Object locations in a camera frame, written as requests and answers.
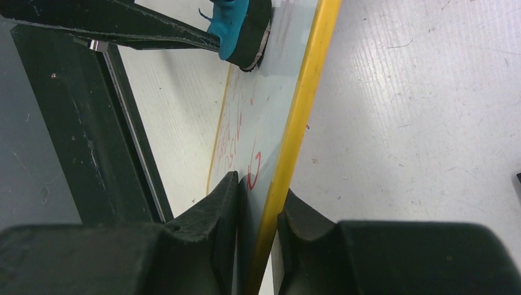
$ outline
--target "black plastic part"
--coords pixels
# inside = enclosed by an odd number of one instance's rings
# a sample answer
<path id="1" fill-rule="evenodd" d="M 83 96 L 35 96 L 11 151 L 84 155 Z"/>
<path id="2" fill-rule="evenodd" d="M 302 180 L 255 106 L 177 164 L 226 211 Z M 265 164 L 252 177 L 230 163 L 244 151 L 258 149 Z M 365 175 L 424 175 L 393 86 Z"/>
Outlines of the black plastic part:
<path id="1" fill-rule="evenodd" d="M 271 0 L 249 0 L 248 11 L 241 26 L 235 50 L 227 61 L 241 69 L 250 67 L 258 53 L 262 53 L 261 42 L 272 17 Z"/>
<path id="2" fill-rule="evenodd" d="M 134 49 L 220 47 L 217 36 L 130 0 L 2 0 L 1 20 Z"/>
<path id="3" fill-rule="evenodd" d="M 26 226 L 0 236 L 0 294 L 230 294 L 237 173 L 166 225 Z"/>
<path id="4" fill-rule="evenodd" d="M 113 61 L 109 70 L 102 53 L 66 34 L 23 25 L 11 33 L 82 222 L 172 220 L 116 47 L 106 53 Z M 122 102 L 141 151 L 133 142 Z"/>
<path id="5" fill-rule="evenodd" d="M 291 191 L 272 249 L 275 294 L 521 294 L 501 242 L 473 224 L 334 224 Z"/>

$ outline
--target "whiteboard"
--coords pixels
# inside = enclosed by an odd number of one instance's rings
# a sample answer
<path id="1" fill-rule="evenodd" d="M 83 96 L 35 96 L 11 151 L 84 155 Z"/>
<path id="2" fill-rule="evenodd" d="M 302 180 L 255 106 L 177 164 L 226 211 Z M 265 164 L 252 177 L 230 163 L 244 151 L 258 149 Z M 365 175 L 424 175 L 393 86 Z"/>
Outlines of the whiteboard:
<path id="1" fill-rule="evenodd" d="M 262 280 L 340 0 L 274 6 L 260 67 L 230 67 L 208 177 L 210 190 L 235 170 L 246 187 L 238 253 L 248 294 Z"/>

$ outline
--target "yellow whiteboard border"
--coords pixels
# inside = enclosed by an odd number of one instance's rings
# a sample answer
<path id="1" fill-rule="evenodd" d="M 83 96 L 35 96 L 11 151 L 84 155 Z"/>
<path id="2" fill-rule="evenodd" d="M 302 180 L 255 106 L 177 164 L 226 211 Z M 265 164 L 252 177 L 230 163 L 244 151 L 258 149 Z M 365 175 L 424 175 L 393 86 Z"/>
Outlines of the yellow whiteboard border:
<path id="1" fill-rule="evenodd" d="M 282 212 L 286 201 L 341 3 L 342 0 L 319 0 L 316 6 L 275 172 L 260 219 L 257 243 L 246 277 L 246 295 L 258 294 L 261 288 L 265 266 L 275 238 L 277 215 Z"/>
<path id="2" fill-rule="evenodd" d="M 228 86 L 230 85 L 230 77 L 232 76 L 232 64 L 228 67 L 228 77 L 226 78 L 226 84 L 224 86 L 224 96 L 222 97 L 221 113 L 219 115 L 219 123 L 217 123 L 217 132 L 215 134 L 215 140 L 213 143 L 212 158 L 210 160 L 210 170 L 208 172 L 208 179 L 206 180 L 206 194 L 210 193 L 210 178 L 211 170 L 213 168 L 213 161 L 215 160 L 215 151 L 217 149 L 217 141 L 219 140 L 219 130 L 221 129 L 222 112 L 224 112 L 224 106 L 226 105 L 226 93 L 228 92 Z"/>

